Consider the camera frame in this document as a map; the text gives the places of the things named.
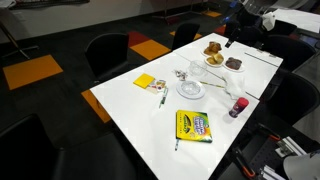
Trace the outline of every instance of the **pen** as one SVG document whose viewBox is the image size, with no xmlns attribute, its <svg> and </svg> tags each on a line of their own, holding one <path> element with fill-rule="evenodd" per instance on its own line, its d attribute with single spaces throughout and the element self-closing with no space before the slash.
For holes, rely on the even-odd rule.
<svg viewBox="0 0 320 180">
<path fill-rule="evenodd" d="M 177 139 L 177 142 L 176 142 L 176 147 L 175 147 L 176 151 L 178 150 L 178 145 L 179 145 L 179 139 Z"/>
<path fill-rule="evenodd" d="M 162 99 L 161 99 L 159 108 L 161 107 L 161 104 L 164 104 L 164 103 L 165 103 L 166 98 L 167 98 L 168 91 L 169 91 L 169 89 L 166 87 L 166 88 L 164 89 L 164 92 L 163 92 L 163 95 L 162 95 Z"/>
<path fill-rule="evenodd" d="M 220 85 L 210 84 L 210 83 L 203 82 L 203 81 L 200 81 L 200 82 L 201 82 L 202 84 L 207 84 L 207 85 L 211 85 L 211 86 L 216 86 L 216 87 L 224 88 L 223 86 L 220 86 Z"/>
</svg>

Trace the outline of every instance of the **orange carpet tile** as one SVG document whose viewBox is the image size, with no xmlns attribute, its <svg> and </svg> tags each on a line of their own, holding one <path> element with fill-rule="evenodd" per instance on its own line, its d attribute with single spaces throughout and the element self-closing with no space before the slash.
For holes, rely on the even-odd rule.
<svg viewBox="0 0 320 180">
<path fill-rule="evenodd" d="M 131 47 L 132 50 L 151 61 L 161 55 L 170 52 L 170 49 L 157 43 L 154 40 L 148 40 Z"/>
<path fill-rule="evenodd" d="M 176 34 L 176 32 L 175 31 L 172 31 L 172 32 L 170 32 L 170 34 L 172 35 L 172 36 L 174 36 L 175 34 Z M 194 40 L 196 40 L 196 39 L 198 39 L 198 38 L 200 38 L 201 37 L 201 34 L 196 34 L 195 36 L 194 36 Z"/>
<path fill-rule="evenodd" d="M 13 90 L 61 73 L 63 70 L 51 55 L 46 55 L 4 67 L 3 71 L 9 89 Z"/>
<path fill-rule="evenodd" d="M 167 47 L 139 32 L 132 31 L 128 34 L 129 47 L 149 61 L 170 52 Z"/>
<path fill-rule="evenodd" d="M 97 113 L 97 115 L 104 123 L 107 123 L 111 120 L 110 115 L 102 107 L 100 102 L 96 99 L 96 97 L 92 94 L 90 90 L 83 91 L 81 95 L 84 97 L 84 99 L 88 102 L 88 104 L 92 107 L 92 109 Z"/>
<path fill-rule="evenodd" d="M 211 16 L 211 17 L 218 17 L 218 16 L 221 15 L 220 13 L 217 13 L 217 12 L 214 12 L 214 11 L 204 12 L 203 14 L 205 14 L 207 16 Z"/>
<path fill-rule="evenodd" d="M 136 31 L 131 31 L 128 33 L 128 35 L 129 35 L 129 45 L 128 45 L 129 47 L 132 47 L 134 45 L 150 40 L 150 38 L 148 38 L 147 36 Z"/>
</svg>

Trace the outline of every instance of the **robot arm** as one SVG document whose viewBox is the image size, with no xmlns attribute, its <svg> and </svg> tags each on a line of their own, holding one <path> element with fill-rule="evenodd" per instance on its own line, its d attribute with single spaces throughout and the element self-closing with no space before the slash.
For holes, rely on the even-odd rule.
<svg viewBox="0 0 320 180">
<path fill-rule="evenodd" d="M 297 9 L 308 0 L 242 0 L 244 8 L 251 14 L 262 17 L 262 25 L 270 31 L 274 28 L 275 16 L 269 9 Z"/>
</svg>

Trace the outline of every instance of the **paper plate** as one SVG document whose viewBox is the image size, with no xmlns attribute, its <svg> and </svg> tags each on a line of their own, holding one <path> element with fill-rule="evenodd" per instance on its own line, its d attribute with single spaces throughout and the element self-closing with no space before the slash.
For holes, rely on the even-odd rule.
<svg viewBox="0 0 320 180">
<path fill-rule="evenodd" d="M 201 50 L 200 52 L 204 57 L 210 57 L 210 55 L 204 53 L 204 50 Z"/>
<path fill-rule="evenodd" d="M 224 61 L 224 62 L 222 63 L 222 65 L 223 65 L 223 67 L 225 67 L 225 68 L 228 69 L 229 71 L 233 71 L 233 72 L 243 72 L 243 71 L 245 70 L 245 67 L 244 67 L 243 64 L 241 64 L 241 66 L 240 66 L 240 68 L 239 68 L 238 70 L 235 70 L 235 69 L 229 68 L 229 67 L 226 65 L 226 62 L 227 62 L 227 61 Z"/>
<path fill-rule="evenodd" d="M 204 59 L 204 62 L 206 62 L 208 64 L 208 66 L 211 66 L 211 67 L 221 67 L 222 64 L 224 63 L 224 61 L 222 61 L 222 63 L 220 64 L 210 64 L 208 61 L 207 61 L 207 58 Z"/>
<path fill-rule="evenodd" d="M 178 81 L 176 89 L 181 96 L 188 99 L 199 99 L 206 92 L 204 86 L 198 81 Z"/>
</svg>

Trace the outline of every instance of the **cup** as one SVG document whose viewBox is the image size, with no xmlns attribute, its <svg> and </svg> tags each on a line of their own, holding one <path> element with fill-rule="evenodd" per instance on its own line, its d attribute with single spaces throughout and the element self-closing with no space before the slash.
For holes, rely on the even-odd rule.
<svg viewBox="0 0 320 180">
<path fill-rule="evenodd" d="M 204 61 L 191 61 L 188 72 L 192 76 L 204 76 L 207 73 L 207 64 Z"/>
</svg>

